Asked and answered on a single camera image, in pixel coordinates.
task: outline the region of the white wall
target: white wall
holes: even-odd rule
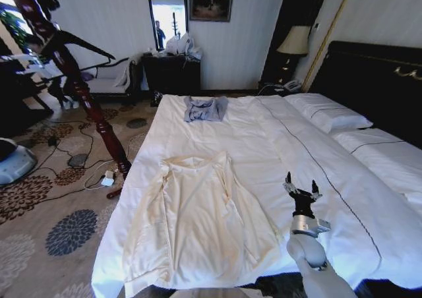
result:
[[[256,88],[282,0],[233,0],[230,22],[189,21],[204,50],[203,89]]]
[[[63,30],[113,54],[116,59],[155,48],[148,0],[59,0],[52,20]],[[81,67],[106,60],[91,51],[72,49]]]
[[[316,22],[320,30],[310,37],[310,52],[301,60],[295,77],[303,80],[311,66],[341,0],[325,0]],[[422,0],[347,0],[333,29],[332,40],[422,47]],[[310,86],[326,48],[312,72]]]
[[[155,47],[148,0],[59,0],[60,27],[116,58]],[[202,88],[256,88],[282,0],[233,0],[230,22],[193,22],[189,30],[204,51]],[[104,60],[73,49],[81,67]]]

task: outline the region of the window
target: window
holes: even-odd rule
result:
[[[13,0],[0,0],[0,20],[20,49],[23,52],[30,52],[25,45],[25,37],[27,34],[32,34],[32,31]]]

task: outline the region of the black headboard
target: black headboard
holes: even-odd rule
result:
[[[422,148],[422,49],[333,41],[309,92]]]

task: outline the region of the carved wooden post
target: carved wooden post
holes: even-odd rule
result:
[[[54,25],[45,18],[36,0],[15,0],[15,3],[24,18],[32,25],[35,32],[44,39],[46,43],[57,32]],[[104,119],[100,105],[92,98],[87,83],[80,75],[79,66],[64,44],[54,47],[52,59],[60,71],[67,76],[71,82],[75,94],[87,112],[88,116],[97,124],[97,131],[101,134],[105,147],[111,157],[117,162],[119,171],[126,178],[131,163],[126,158],[119,139],[113,132],[111,125]]]

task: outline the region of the cushion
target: cushion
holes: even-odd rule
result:
[[[98,67],[97,78],[109,78],[115,80],[121,77],[129,60],[123,61],[116,66]]]
[[[89,72],[81,72],[81,77],[84,80],[84,82],[88,82],[89,80],[94,79],[94,75]]]
[[[422,150],[379,129],[332,137],[422,215]]]
[[[113,86],[114,87],[118,87],[118,86],[124,86],[126,84],[127,81],[127,68],[125,67],[125,69],[123,70],[123,72],[116,77],[116,79],[113,82]]]
[[[320,94],[295,94],[286,96],[285,99],[326,133],[336,129],[360,129],[372,126],[372,122],[364,116]]]

